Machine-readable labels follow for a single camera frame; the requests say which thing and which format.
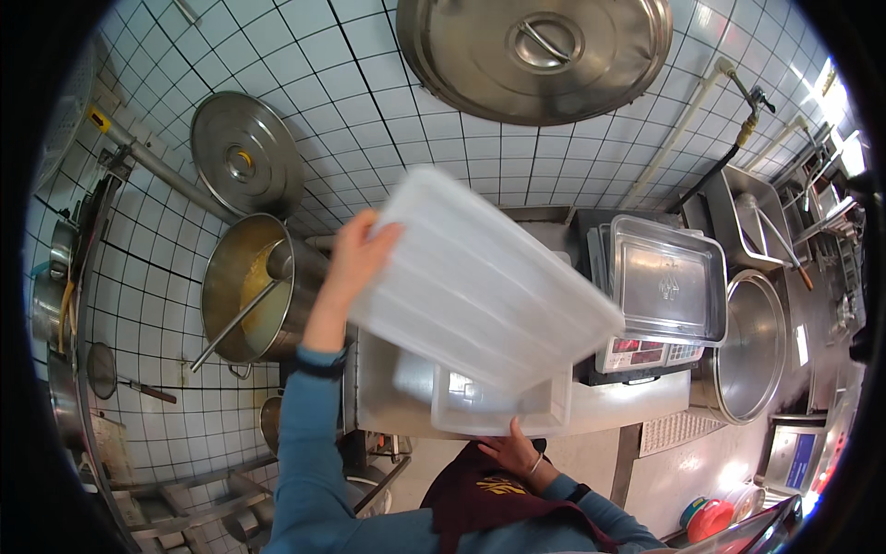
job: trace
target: white plastic bin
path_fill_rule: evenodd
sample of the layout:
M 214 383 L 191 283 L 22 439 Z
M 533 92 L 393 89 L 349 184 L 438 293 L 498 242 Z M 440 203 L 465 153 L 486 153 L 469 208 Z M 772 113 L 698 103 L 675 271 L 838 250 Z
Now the white plastic bin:
M 621 311 L 492 204 L 434 168 L 410 171 L 378 219 L 405 226 L 356 299 L 362 329 L 511 392 L 622 330 Z
M 484 385 L 439 365 L 434 368 L 431 425 L 440 431 L 467 435 L 510 435 L 510 419 L 530 438 L 566 432 L 572 398 L 572 367 L 551 379 L 514 394 Z

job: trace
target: wristwatch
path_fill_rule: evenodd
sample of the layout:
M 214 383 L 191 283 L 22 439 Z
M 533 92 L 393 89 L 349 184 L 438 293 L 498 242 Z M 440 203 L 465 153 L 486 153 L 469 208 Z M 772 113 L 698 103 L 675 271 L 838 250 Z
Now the wristwatch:
M 587 493 L 591 492 L 591 487 L 584 483 L 579 483 L 575 490 L 572 491 L 572 494 L 566 496 L 566 501 L 574 504 L 579 503 L 579 500 L 585 497 Z

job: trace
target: bracelet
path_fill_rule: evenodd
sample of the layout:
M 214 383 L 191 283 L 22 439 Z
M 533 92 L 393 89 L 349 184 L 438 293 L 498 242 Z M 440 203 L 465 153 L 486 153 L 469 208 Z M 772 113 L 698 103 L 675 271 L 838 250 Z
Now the bracelet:
M 541 452 L 539 452 L 539 459 L 535 460 L 535 465 L 532 467 L 531 470 L 529 470 L 529 475 L 526 475 L 526 478 L 527 478 L 527 479 L 529 479 L 530 477 L 532 477 L 532 474 L 535 473 L 535 470 L 539 469 L 539 464 L 541 463 L 541 459 L 542 459 L 544 456 L 545 456 L 544 454 L 542 454 Z

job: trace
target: pot lid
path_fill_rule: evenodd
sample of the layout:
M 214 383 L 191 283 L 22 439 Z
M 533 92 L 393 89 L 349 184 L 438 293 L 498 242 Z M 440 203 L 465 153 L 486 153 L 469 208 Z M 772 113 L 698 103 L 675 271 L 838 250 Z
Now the pot lid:
M 238 215 L 283 219 L 301 204 L 295 139 L 258 98 L 228 91 L 204 100 L 190 125 L 190 149 L 209 191 Z
M 640 96 L 671 48 L 672 19 L 665 0 L 400 0 L 397 35 L 452 107 L 558 125 Z

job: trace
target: stainless steel lid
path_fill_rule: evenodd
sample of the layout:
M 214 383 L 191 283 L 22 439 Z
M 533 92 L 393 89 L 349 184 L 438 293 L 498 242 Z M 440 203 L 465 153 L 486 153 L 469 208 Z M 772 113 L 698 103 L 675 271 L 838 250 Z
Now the stainless steel lid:
M 671 48 L 672 19 L 665 0 L 400 0 L 397 36 L 451 106 L 556 125 L 640 96 Z
M 625 339 L 719 347 L 727 333 L 726 256 L 717 241 L 617 215 L 610 230 L 612 298 Z
M 258 98 L 219 92 L 204 100 L 190 125 L 194 164 L 212 194 L 238 215 L 292 215 L 304 174 L 295 139 Z

